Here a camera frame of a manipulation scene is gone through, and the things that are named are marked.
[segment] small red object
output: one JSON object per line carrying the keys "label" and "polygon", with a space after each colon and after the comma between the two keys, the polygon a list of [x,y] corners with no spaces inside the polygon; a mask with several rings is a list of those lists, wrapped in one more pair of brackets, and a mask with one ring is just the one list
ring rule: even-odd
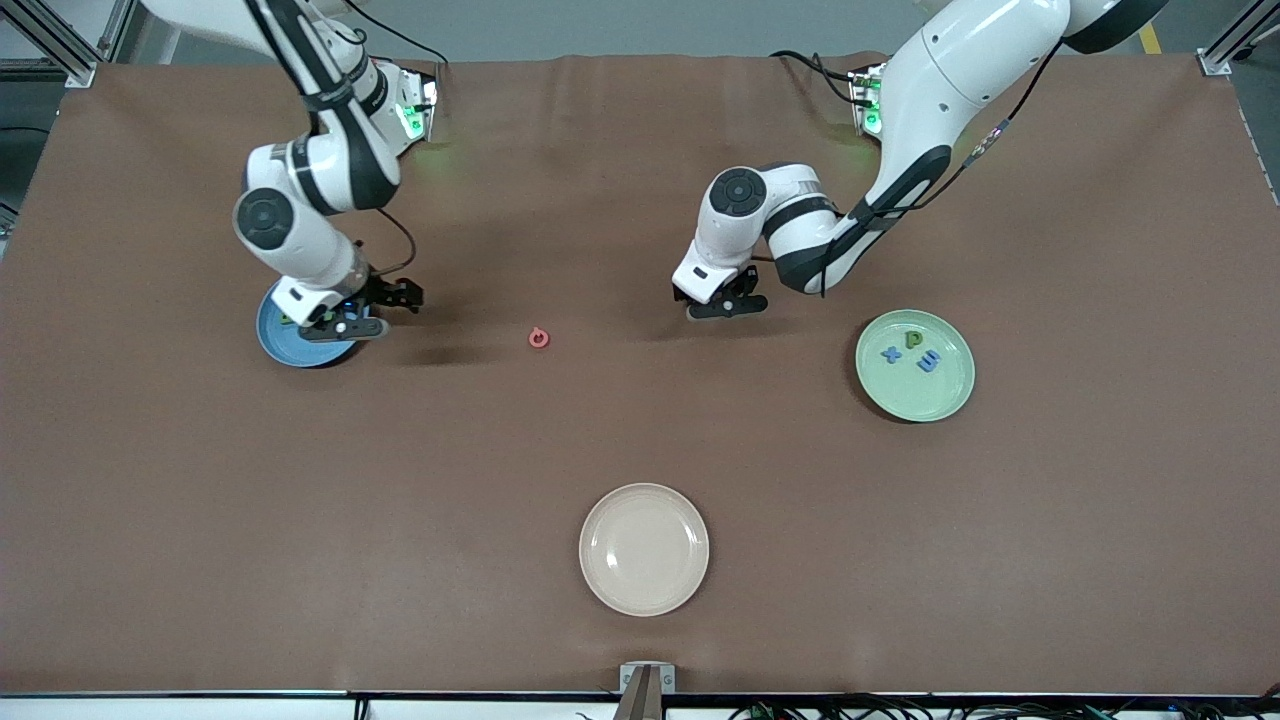
{"label": "small red object", "polygon": [[552,341],[552,336],[547,334],[543,328],[535,327],[534,332],[529,333],[529,345],[541,350],[547,347],[547,343]]}

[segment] green plate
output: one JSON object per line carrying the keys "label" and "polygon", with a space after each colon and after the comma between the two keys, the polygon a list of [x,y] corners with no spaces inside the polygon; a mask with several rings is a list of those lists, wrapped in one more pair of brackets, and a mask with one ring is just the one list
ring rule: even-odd
{"label": "green plate", "polygon": [[[908,333],[920,333],[920,345],[909,348]],[[890,347],[902,354],[895,363],[883,355]],[[918,363],[931,350],[938,360],[927,373]],[[973,392],[969,343],[950,323],[920,310],[893,310],[872,320],[858,338],[854,363],[867,395],[890,414],[914,423],[950,416]]]}

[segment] brown table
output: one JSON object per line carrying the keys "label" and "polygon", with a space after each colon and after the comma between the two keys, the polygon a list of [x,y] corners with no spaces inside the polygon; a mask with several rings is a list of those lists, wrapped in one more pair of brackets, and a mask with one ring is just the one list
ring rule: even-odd
{"label": "brown table", "polygon": [[[594,689],[634,659],[686,691],[1280,675],[1280,217],[1228,81],[1055,61],[827,300],[765,268],[768,314],[719,324],[669,290],[717,172],[808,161],[844,206],[874,176],[815,77],[566,58],[442,92],[390,206],[429,305],[319,372],[259,348],[273,275],[229,223],[247,151],[305,128],[283,74],[109,65],[68,95],[0,264],[4,688]],[[404,251],[376,214],[337,223]],[[906,306],[978,360],[936,425],[851,372]],[[658,619],[576,560],[591,505],[643,480],[712,534]]]}

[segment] gray floor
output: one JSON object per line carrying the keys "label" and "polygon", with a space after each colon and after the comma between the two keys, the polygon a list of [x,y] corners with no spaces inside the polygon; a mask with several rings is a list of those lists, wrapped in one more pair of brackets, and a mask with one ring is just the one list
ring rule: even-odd
{"label": "gray floor", "polygon": [[[1172,0],[1156,20],[1166,53],[1194,51],[1215,37],[1244,0]],[[924,22],[909,0],[467,0],[431,3],[371,0],[366,10],[435,46],[456,61],[539,60],[561,55],[686,54],[767,55],[783,47],[840,55],[855,50],[892,51]],[[374,54],[428,55],[362,18],[342,18],[369,32]],[[183,35],[166,49],[166,28],[147,26],[132,53],[155,63],[172,50],[179,64],[265,63],[266,58]],[[1140,53],[1137,37],[1119,53]],[[1262,159],[1280,173],[1280,38],[1263,44],[1247,63],[1235,63],[1233,82]],[[0,82],[0,127],[49,127],[63,90],[52,83]],[[0,200],[20,208],[44,137],[0,133]]]}

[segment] beige plate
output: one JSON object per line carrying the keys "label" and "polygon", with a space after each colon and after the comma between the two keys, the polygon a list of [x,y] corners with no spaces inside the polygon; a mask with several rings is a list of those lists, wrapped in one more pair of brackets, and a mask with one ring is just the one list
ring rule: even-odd
{"label": "beige plate", "polygon": [[710,559],[707,525],[692,502],[653,483],[600,498],[577,543],[595,597],[636,618],[671,612],[698,592]]}

